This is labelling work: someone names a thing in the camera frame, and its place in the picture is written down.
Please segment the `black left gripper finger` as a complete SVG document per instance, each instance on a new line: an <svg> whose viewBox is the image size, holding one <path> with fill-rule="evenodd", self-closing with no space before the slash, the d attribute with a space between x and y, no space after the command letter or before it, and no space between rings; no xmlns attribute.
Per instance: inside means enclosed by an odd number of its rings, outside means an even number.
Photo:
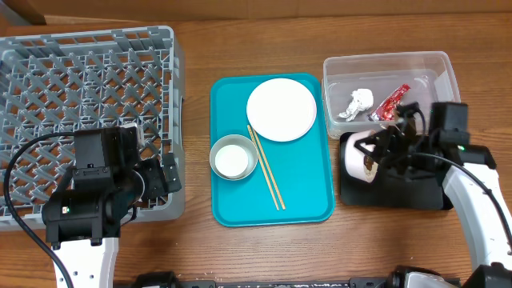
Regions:
<svg viewBox="0 0 512 288"><path fill-rule="evenodd" d="M178 168L176 166L166 167L166 184L169 193L179 192L182 188L182 183L179 177Z"/></svg>
<svg viewBox="0 0 512 288"><path fill-rule="evenodd" d="M176 161L173 153L167 153L162 156L162 166L171 167L176 166Z"/></svg>

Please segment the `red snack wrapper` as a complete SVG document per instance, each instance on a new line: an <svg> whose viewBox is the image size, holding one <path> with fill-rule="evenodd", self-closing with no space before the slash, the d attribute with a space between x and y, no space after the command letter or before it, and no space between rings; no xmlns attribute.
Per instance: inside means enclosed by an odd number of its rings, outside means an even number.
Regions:
<svg viewBox="0 0 512 288"><path fill-rule="evenodd" d="M372 122L393 121L394 112L403 96L410 90L408 84L402 84L391 93L373 112L367 115Z"/></svg>

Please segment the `brown food scrap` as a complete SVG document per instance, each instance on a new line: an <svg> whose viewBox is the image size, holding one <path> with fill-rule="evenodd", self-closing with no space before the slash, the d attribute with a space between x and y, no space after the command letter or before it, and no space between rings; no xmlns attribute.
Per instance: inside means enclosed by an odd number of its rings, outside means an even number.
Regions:
<svg viewBox="0 0 512 288"><path fill-rule="evenodd" d="M378 170L378 164L369 156L364 157L363 164L366 174L376 173Z"/></svg>

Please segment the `pink bowl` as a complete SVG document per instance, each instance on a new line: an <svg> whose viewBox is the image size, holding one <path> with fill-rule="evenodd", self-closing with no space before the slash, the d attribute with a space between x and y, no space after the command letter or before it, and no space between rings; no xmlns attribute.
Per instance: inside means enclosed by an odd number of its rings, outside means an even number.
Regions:
<svg viewBox="0 0 512 288"><path fill-rule="evenodd" d="M356 134L374 134L374 130L367 130L352 134L346 141L344 163L349 176L362 180L367 183L372 183L376 177L376 173L366 174L363 164L365 155L354 147L354 137Z"/></svg>

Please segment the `white tissue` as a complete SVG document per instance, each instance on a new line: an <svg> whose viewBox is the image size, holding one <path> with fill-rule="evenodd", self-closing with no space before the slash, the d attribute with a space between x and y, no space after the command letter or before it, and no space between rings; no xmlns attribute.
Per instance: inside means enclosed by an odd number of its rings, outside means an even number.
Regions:
<svg viewBox="0 0 512 288"><path fill-rule="evenodd" d="M340 118L344 118L347 122L353 121L360 112L366 111L374 105L374 96L370 89L354 90L351 97L352 101L346 110L338 114Z"/></svg>

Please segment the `white paper cup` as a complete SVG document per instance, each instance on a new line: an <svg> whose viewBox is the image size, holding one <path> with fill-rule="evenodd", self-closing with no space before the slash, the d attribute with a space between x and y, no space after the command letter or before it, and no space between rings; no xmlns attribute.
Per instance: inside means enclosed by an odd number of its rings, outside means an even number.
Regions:
<svg viewBox="0 0 512 288"><path fill-rule="evenodd" d="M237 145L223 146L214 156L214 166L224 178L239 178L249 165L247 152Z"/></svg>

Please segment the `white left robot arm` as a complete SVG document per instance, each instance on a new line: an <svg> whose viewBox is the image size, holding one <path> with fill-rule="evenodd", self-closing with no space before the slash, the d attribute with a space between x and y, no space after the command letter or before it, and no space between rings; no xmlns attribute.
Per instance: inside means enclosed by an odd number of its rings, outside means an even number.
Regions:
<svg viewBox="0 0 512 288"><path fill-rule="evenodd" d="M137 203L177 192L182 185L172 153L129 162L78 156L76 165L42 208L46 240L74 287L111 287L125 217Z"/></svg>

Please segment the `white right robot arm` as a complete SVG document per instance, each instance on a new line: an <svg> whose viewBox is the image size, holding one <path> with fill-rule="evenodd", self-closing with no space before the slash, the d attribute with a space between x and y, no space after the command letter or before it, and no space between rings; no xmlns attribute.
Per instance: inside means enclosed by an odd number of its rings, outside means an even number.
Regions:
<svg viewBox="0 0 512 288"><path fill-rule="evenodd" d="M496 162L487 147L469 143L464 125L441 124L423 134L414 125L355 133L346 140L343 156L348 175L370 186L378 176L435 176L470 250L473 272L464 285L511 285L511 214Z"/></svg>

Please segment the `black waste tray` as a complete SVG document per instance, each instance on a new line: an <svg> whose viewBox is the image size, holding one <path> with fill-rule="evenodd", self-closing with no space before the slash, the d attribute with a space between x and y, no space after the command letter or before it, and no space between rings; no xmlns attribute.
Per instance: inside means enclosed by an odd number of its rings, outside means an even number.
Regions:
<svg viewBox="0 0 512 288"><path fill-rule="evenodd" d="M395 170L379 169L372 183L349 176L344 160L346 142L351 133L339 139L339 179L341 202L349 206L384 206L415 210L450 210L451 201L438 184L435 174L408 170L404 175Z"/></svg>

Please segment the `grey bowl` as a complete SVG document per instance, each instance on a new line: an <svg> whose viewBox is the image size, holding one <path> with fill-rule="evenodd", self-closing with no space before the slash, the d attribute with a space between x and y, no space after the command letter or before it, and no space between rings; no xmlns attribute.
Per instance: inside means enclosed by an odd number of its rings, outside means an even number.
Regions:
<svg viewBox="0 0 512 288"><path fill-rule="evenodd" d="M216 141L210 150L210 167L219 176L230 181L248 177L257 165L255 145L247 137L230 134Z"/></svg>

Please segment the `wooden chopstick left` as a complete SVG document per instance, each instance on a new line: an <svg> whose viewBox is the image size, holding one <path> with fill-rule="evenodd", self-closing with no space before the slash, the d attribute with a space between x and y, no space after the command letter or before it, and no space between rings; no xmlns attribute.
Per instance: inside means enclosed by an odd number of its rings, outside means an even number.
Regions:
<svg viewBox="0 0 512 288"><path fill-rule="evenodd" d="M273 202L274 202L274 205L275 205L275 208L277 211L279 211L279 205L278 205L278 202L277 202L277 199L275 197L275 194L274 194L274 190L273 190L273 187L272 187L272 184L270 183L270 179L269 179L269 176L266 172L266 167L265 167L265 164L263 163L263 160L262 160L262 154L261 154L261 151L260 149L258 148L258 144L257 144L257 141L256 141L256 137L255 137L255 133L253 132L251 126L248 124L247 125L247 130L249 132L249 135L250 135L250 138L251 138L251 141L252 143L255 145L256 147L256 151L257 151L257 156L258 156L258 162L259 162L259 165L262 169L262 172L263 172L263 175L264 175L264 179L266 180L266 184L268 186L268 189L269 189L269 192L270 192L270 195L273 199Z"/></svg>

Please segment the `wooden chopstick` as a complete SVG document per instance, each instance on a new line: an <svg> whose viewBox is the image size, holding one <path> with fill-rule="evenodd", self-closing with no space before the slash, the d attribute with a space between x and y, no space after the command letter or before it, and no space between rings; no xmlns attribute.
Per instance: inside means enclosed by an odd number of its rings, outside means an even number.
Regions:
<svg viewBox="0 0 512 288"><path fill-rule="evenodd" d="M263 172L263 175L264 175L264 179L266 180L266 184L268 186L268 189L269 189L269 192L270 192L270 195L273 199L273 202L274 202L274 205L275 205L275 208L277 211L279 211L279 205L278 205L278 202L277 202L277 199L275 197L275 194L274 194L274 190L273 190L273 187L272 187L272 184L270 183L270 179L269 179L269 176L266 172L266 167L265 167L265 164L263 163L263 160L262 160L262 154L261 154L261 151L260 149L258 148L258 144L257 144L257 141L256 141L256 137L255 137L255 133L253 132L251 126L248 124L247 125L247 130L249 132L249 135L250 135L250 138L251 138L251 141L252 143L255 145L256 147L256 151L257 151L257 156L258 156L258 162L259 162L259 165L262 169L262 172Z"/></svg>
<svg viewBox="0 0 512 288"><path fill-rule="evenodd" d="M256 137L256 141L257 141L257 144L258 144L258 148L260 149L261 151L261 154L262 154L262 160L263 160L263 163L265 164L265 167L266 167L266 172L269 176L269 179L270 179L270 183L272 184L272 187L273 187L273 190L274 190L274 194L275 194L275 197L277 199L277 202L278 202L278 205L279 205L279 209L280 210L285 210L286 209L286 205L283 201L283 198L282 198L282 195L281 195L281 192L278 188L278 185L277 185L277 182L275 180L275 177L274 177L274 174L273 174L273 171L270 167L270 164L267 160L267 157L266 157L266 154L265 154L265 151L263 149L263 146L259 140L259 136L258 134L256 133L256 131L254 130L254 128L251 126L253 132L255 133L255 137Z"/></svg>

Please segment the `wooden chopstick right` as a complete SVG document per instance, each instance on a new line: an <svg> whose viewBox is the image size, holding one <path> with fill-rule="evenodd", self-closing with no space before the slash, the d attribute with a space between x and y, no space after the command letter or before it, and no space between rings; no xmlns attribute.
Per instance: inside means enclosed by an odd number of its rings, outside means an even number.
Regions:
<svg viewBox="0 0 512 288"><path fill-rule="evenodd" d="M265 154L265 151L263 149L263 146L259 140L259 136L258 134L256 133L256 131L254 130L254 128L251 126L253 132L255 133L255 137L256 137L256 141L257 141L257 144L258 144L258 148L260 149L261 151L261 154L262 154L262 160L263 160L263 163L265 164L265 167L266 167L266 172L269 176L269 179L270 179L270 183L272 184L272 187L273 187L273 190L274 190L274 194L275 194L275 197L277 199L277 202L278 202L278 205L279 205L279 209L280 210L285 210L286 209L286 205L283 201L283 198L282 198L282 195L281 195L281 192L278 188L278 185L277 185L277 182L275 180L275 177L274 177L274 174L273 174L273 171L270 167L270 164L267 160L267 157L266 157L266 154Z"/></svg>

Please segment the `teal serving tray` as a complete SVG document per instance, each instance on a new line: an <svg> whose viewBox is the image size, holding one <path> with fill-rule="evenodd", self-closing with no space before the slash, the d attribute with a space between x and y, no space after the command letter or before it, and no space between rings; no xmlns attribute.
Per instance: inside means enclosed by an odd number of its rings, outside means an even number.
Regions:
<svg viewBox="0 0 512 288"><path fill-rule="evenodd" d="M266 226L300 222L323 222L336 204L330 148L322 106L322 90L315 76L307 73L280 74L297 82L312 95L315 120L301 137L273 141L258 137L264 159L273 174L264 176L257 167L248 177L223 180L211 177L212 213L228 227ZM238 134L245 138L256 126L250 123L246 106L250 95L272 74L222 78L210 92L210 141Z"/></svg>

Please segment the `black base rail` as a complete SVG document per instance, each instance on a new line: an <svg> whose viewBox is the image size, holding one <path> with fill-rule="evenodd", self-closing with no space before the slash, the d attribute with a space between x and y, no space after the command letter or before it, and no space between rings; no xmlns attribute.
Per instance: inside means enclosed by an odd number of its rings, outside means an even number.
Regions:
<svg viewBox="0 0 512 288"><path fill-rule="evenodd" d="M134 282L115 282L113 288L130 287L178 287L178 288L388 288L390 276L360 277L348 280L325 281L273 281L273 282L220 282L214 280L183 280L171 272L155 272L140 275Z"/></svg>

